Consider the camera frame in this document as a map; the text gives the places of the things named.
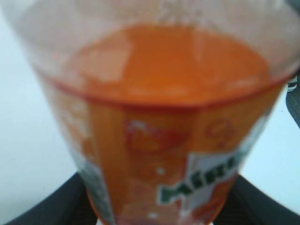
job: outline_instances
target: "orange liquid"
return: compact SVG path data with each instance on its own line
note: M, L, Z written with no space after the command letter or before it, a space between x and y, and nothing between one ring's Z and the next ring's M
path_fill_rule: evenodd
M270 82L268 63L249 47L184 26L119 31L81 50L68 69L84 80L71 80L73 89L123 104L205 105Z
M118 31L79 51L65 70L50 78L64 90L52 101L53 108L71 112L75 107L67 105L84 102L84 113L74 110L72 115L84 121L90 136L81 135L59 113L58 120L68 127L68 142L77 142L74 148L80 146L102 168L118 225L191 225L202 217L205 223L212 221L235 176L219 183L208 204L180 221L182 202L159 205L158 186L186 178L189 154L232 152L280 90L203 108L261 90L270 84L270 68L231 37L184 26ZM156 111L149 112L150 106ZM166 112L160 106L202 110ZM155 222L151 212L158 216Z

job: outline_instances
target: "clear plastic cup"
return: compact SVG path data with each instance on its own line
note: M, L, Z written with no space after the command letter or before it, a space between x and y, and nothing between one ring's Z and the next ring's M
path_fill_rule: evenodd
M97 216L206 225L299 66L283 0L0 0Z

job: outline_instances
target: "liquid surface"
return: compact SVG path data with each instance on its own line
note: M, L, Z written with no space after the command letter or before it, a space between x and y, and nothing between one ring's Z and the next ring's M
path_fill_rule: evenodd
M118 31L82 49L66 70L61 82L83 95L144 105L205 105L270 83L268 63L246 45L182 26Z

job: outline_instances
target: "green lettering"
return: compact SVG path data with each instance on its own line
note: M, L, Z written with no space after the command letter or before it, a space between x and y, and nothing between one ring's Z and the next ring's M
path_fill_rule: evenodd
M235 166L235 163L234 163L234 157L230 158L227 162L227 169L228 170L231 170L234 166Z
M222 178L222 177L224 177L224 175L225 175L224 165L219 165L219 166L211 169L210 171L208 171L205 174L205 179L206 179L207 185L214 183L217 178Z
M201 180L200 175L201 175L200 172L196 172L195 174L193 174L191 176L191 181L192 181L193 186L194 186L195 189L203 187L203 181Z
M189 195L192 190L186 184L180 184L177 187L163 187L161 189L161 203L172 203L178 199L181 195Z

